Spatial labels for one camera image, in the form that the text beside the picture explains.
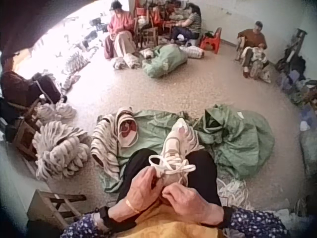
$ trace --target hand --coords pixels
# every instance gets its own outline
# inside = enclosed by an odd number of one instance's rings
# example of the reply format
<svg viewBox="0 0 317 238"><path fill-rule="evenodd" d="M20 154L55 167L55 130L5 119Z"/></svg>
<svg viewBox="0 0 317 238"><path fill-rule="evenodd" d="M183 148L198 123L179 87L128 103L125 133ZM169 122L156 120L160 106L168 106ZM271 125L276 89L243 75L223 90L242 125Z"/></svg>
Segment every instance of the hand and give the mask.
<svg viewBox="0 0 317 238"><path fill-rule="evenodd" d="M118 34L118 33L120 33L121 31L124 31L124 28L117 28L117 29L114 30L114 33L115 33L115 34Z"/></svg>
<svg viewBox="0 0 317 238"><path fill-rule="evenodd" d="M126 199L134 209L142 212L157 200L162 189L163 181L157 180L156 169L147 166L132 179Z"/></svg>
<svg viewBox="0 0 317 238"><path fill-rule="evenodd" d="M162 196L170 202L177 214L193 222L217 225L223 221L223 208L208 203L194 188L172 183L164 188Z"/></svg>
<svg viewBox="0 0 317 238"><path fill-rule="evenodd" d="M259 48L264 49L265 44L264 43L260 43L259 44Z"/></svg>

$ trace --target white wall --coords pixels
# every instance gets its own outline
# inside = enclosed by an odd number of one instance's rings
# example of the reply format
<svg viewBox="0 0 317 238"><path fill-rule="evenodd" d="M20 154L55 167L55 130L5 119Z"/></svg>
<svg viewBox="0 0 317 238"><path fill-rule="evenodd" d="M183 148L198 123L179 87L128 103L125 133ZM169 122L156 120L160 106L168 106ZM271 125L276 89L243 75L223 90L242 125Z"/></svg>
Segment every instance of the white wall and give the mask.
<svg viewBox="0 0 317 238"><path fill-rule="evenodd" d="M304 6L301 0L190 0L202 11L203 28L222 27L222 39L236 43L238 32L253 28L260 20L264 27L271 62L284 53L291 36L300 26Z"/></svg>
<svg viewBox="0 0 317 238"><path fill-rule="evenodd" d="M317 80L317 7L306 6L300 29L307 32L300 52L306 60L304 75Z"/></svg>
<svg viewBox="0 0 317 238"><path fill-rule="evenodd" d="M14 225L26 232L26 215L36 189L50 191L46 183L36 180L22 156L11 145L0 141L1 205Z"/></svg>

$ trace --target white shoelace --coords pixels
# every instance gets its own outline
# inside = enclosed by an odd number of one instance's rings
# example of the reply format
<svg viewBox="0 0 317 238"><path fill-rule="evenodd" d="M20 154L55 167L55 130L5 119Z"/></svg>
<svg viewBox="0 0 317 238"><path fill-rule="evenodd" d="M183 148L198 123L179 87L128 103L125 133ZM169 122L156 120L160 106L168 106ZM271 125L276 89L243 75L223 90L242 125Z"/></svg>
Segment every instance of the white shoelace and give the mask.
<svg viewBox="0 0 317 238"><path fill-rule="evenodd" d="M161 160L163 163L162 165L158 165L156 163L152 162L153 158L157 158ZM173 175L176 173L189 173L196 169L195 165L190 165L188 160L182 159L179 154L175 154L173 156L166 156L164 158L161 155L151 155L149 157L150 165L153 166L157 172L167 174L167 175Z"/></svg>

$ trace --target pink shirt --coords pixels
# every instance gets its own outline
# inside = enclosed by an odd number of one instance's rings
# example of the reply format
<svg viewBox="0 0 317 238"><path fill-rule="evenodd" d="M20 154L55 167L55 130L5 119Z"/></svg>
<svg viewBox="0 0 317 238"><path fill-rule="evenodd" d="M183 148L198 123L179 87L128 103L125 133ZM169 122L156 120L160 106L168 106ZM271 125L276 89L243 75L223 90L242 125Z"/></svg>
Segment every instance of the pink shirt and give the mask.
<svg viewBox="0 0 317 238"><path fill-rule="evenodd" d="M112 33L117 29L127 30L133 33L134 28L134 19L130 12L123 11L121 17L118 17L116 14L112 16L110 24L108 25L108 31Z"/></svg>

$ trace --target wrist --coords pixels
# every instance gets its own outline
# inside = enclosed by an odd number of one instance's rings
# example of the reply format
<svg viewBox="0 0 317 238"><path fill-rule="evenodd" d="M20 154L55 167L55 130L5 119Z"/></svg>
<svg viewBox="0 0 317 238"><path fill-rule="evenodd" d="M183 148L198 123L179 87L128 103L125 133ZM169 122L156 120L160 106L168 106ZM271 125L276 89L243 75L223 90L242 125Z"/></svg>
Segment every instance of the wrist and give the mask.
<svg viewBox="0 0 317 238"><path fill-rule="evenodd" d="M109 208L108 215L116 222L123 222L124 220L135 216L136 213L125 203L124 198L113 207Z"/></svg>
<svg viewBox="0 0 317 238"><path fill-rule="evenodd" d="M208 204L204 219L201 223L211 226L217 226L223 222L224 210L216 204Z"/></svg>

